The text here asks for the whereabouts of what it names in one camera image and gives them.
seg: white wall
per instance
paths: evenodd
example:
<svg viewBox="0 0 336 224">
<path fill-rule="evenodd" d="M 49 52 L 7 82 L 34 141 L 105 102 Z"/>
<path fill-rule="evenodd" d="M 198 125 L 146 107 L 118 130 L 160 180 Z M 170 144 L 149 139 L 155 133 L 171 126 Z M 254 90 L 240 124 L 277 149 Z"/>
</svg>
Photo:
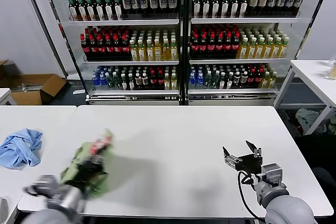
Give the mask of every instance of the white wall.
<svg viewBox="0 0 336 224">
<path fill-rule="evenodd" d="M 0 60 L 14 62 L 21 73 L 64 76 L 30 0 L 0 0 Z"/>
<path fill-rule="evenodd" d="M 298 59 L 329 60 L 336 54 L 335 13 L 335 0 L 323 0 Z"/>
</svg>

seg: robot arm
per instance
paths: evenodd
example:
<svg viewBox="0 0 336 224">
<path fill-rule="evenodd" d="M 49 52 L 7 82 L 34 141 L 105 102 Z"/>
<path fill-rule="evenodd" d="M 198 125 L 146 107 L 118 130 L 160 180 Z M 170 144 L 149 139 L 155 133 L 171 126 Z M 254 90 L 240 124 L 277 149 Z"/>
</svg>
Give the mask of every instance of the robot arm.
<svg viewBox="0 0 336 224">
<path fill-rule="evenodd" d="M 241 198 L 247 210 L 259 221 L 266 224 L 315 224 L 313 211 L 302 199 L 289 195 L 282 183 L 282 169 L 278 164 L 264 165 L 261 148 L 246 141 L 252 154 L 241 157 L 230 155 L 223 147 L 224 161 L 239 171 L 238 186 Z M 257 201 L 266 209 L 265 219 L 257 217 L 247 206 L 241 184 L 251 185 L 256 192 Z"/>
</svg>

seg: red-capped bottle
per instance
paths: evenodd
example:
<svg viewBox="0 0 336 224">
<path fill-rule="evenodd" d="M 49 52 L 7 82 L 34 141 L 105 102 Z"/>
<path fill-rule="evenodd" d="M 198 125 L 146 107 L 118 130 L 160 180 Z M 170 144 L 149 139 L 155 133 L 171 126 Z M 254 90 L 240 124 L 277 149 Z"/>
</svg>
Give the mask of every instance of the red-capped bottle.
<svg viewBox="0 0 336 224">
<path fill-rule="evenodd" d="M 229 55 L 230 53 L 231 53 L 231 32 L 228 32 L 224 41 L 224 54 Z"/>
<path fill-rule="evenodd" d="M 152 86 L 152 89 L 157 89 L 158 88 L 157 78 L 156 78 L 154 70 L 151 71 L 151 86 Z"/>
<path fill-rule="evenodd" d="M 202 39 L 201 41 L 199 42 L 200 45 L 199 45 L 199 51 L 200 51 L 200 55 L 204 55 L 206 54 L 206 35 L 205 34 L 202 34 Z"/>
<path fill-rule="evenodd" d="M 232 48 L 232 55 L 234 56 L 237 55 L 237 51 L 239 49 L 239 36 L 240 36 L 240 33 L 238 31 L 235 32 L 233 40 L 232 40 L 231 48 Z"/>
<path fill-rule="evenodd" d="M 117 35 L 114 35 L 113 43 L 114 43 L 114 53 L 117 55 L 120 55 L 122 53 L 122 47 L 121 47 L 120 39 L 118 38 Z"/>
<path fill-rule="evenodd" d="M 223 34 L 219 33 L 218 38 L 216 40 L 216 54 L 222 55 L 223 54 Z"/>
<path fill-rule="evenodd" d="M 105 34 L 105 45 L 106 45 L 107 55 L 113 56 L 114 46 L 113 46 L 113 42 L 110 40 L 110 35 L 108 34 Z"/>
<path fill-rule="evenodd" d="M 90 45 L 87 42 L 87 40 L 85 39 L 84 34 L 80 35 L 80 44 L 82 46 L 83 52 L 86 56 L 90 56 L 91 53 L 91 49 L 90 49 Z"/>
<path fill-rule="evenodd" d="M 102 38 L 101 34 L 98 34 L 97 36 L 97 45 L 98 45 L 99 55 L 105 56 L 106 47 L 105 47 L 104 39 Z"/>
<path fill-rule="evenodd" d="M 91 48 L 92 56 L 96 57 L 99 53 L 99 49 L 98 49 L 96 39 L 93 37 L 92 34 L 89 35 L 89 39 L 90 39 L 90 48 Z"/>
<path fill-rule="evenodd" d="M 127 56 L 130 54 L 131 51 L 130 44 L 126 38 L 126 35 L 122 36 L 121 39 L 122 39 L 122 52 L 125 56 Z"/>
<path fill-rule="evenodd" d="M 159 84 L 159 90 L 164 90 L 164 78 L 162 70 L 159 70 L 158 84 Z"/>
<path fill-rule="evenodd" d="M 194 39 L 192 40 L 191 43 L 191 54 L 198 54 L 198 34 L 194 34 Z"/>
<path fill-rule="evenodd" d="M 215 33 L 211 33 L 207 45 L 208 54 L 212 55 L 215 52 Z"/>
</svg>

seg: green cloth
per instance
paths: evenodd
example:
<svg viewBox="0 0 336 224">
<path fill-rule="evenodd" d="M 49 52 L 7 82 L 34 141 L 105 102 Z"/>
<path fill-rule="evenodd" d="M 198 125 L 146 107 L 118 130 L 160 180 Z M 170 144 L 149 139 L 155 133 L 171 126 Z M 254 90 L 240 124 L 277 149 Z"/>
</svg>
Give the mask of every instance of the green cloth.
<svg viewBox="0 0 336 224">
<path fill-rule="evenodd" d="M 68 180 L 73 179 L 73 177 L 76 175 L 78 169 L 77 165 L 82 163 L 89 155 L 89 150 L 92 147 L 92 143 L 83 143 L 82 146 L 76 150 L 75 157 L 71 161 L 71 165 L 66 168 L 62 173 L 61 173 L 61 182 L 64 183 Z M 109 170 L 109 166 L 112 161 L 113 157 L 113 152 L 112 152 L 112 146 L 110 145 L 104 152 L 103 152 L 103 157 L 104 157 L 104 172 Z M 93 198 L 98 198 L 104 193 L 108 192 L 109 186 L 108 186 L 108 174 L 105 175 L 100 175 L 97 178 L 95 178 L 92 181 L 92 197 Z"/>
</svg>

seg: table leg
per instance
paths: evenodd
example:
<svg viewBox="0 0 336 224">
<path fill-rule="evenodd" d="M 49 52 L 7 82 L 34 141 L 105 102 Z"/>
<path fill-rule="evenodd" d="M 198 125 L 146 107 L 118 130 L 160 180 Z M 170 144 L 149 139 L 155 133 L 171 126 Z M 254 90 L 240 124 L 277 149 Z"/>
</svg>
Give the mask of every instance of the table leg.
<svg viewBox="0 0 336 224">
<path fill-rule="evenodd" d="M 280 91 L 279 91 L 279 93 L 278 93 L 278 95 L 275 98 L 275 101 L 273 103 L 274 108 L 277 109 L 279 107 L 279 105 L 281 104 L 282 99 L 284 98 L 284 96 L 287 92 L 287 89 L 288 89 L 289 85 L 291 84 L 292 79 L 294 78 L 294 75 L 295 75 L 295 73 L 293 71 L 293 67 L 290 67 L 290 69 L 287 73 L 287 76 L 285 78 L 285 81 L 282 84 L 281 89 L 280 89 Z"/>
<path fill-rule="evenodd" d="M 313 125 L 310 126 L 310 128 L 307 130 L 305 135 L 310 135 L 310 134 L 314 133 L 316 128 L 321 124 L 321 122 L 325 119 L 328 119 L 332 115 L 332 113 L 334 113 L 334 112 L 335 112 L 335 108 L 331 105 L 327 105 L 324 108 L 324 110 L 322 111 L 322 113 L 319 115 L 319 117 L 315 120 Z"/>
</svg>

